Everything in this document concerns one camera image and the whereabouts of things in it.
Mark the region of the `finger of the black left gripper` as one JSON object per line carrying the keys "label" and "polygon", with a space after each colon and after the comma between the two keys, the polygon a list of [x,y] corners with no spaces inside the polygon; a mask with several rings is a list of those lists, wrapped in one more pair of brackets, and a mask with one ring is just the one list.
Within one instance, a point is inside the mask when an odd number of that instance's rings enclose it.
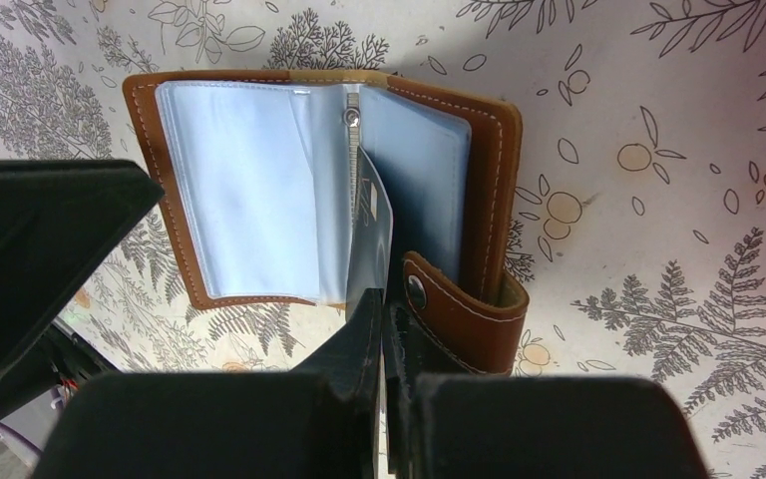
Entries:
{"label": "finger of the black left gripper", "polygon": [[163,196],[124,160],[0,160],[0,379]]}

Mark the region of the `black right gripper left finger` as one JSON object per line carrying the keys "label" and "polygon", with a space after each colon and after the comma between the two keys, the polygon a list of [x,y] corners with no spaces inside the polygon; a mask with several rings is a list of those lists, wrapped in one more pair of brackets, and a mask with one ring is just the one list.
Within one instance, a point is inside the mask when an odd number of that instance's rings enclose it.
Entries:
{"label": "black right gripper left finger", "polygon": [[311,375],[322,396],[311,409],[316,478],[375,478],[378,472],[383,291],[368,288],[347,322],[290,371]]}

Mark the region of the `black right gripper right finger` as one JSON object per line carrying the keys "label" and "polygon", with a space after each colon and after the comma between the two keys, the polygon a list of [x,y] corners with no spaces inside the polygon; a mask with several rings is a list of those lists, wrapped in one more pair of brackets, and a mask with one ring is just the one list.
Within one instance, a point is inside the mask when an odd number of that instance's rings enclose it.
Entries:
{"label": "black right gripper right finger", "polygon": [[386,302],[388,470],[397,478],[479,478],[483,378],[445,353],[403,297]]}

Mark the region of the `brown leather card holder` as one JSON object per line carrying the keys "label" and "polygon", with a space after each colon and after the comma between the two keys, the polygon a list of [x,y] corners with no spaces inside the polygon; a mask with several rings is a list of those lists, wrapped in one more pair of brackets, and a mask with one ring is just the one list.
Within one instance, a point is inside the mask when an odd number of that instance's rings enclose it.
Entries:
{"label": "brown leather card holder", "polygon": [[193,307],[346,305],[362,148],[392,209],[386,290],[465,370],[510,373],[529,305],[505,265],[514,105],[374,70],[169,71],[122,89]]}

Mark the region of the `black VIP credit card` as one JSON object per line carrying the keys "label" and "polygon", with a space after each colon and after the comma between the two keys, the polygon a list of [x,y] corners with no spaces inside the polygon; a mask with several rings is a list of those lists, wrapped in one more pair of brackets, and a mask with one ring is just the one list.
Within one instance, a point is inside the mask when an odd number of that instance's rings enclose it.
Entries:
{"label": "black VIP credit card", "polygon": [[392,235],[393,216],[387,192],[373,162],[360,148],[347,281],[347,317],[357,309],[366,289],[386,291]]}

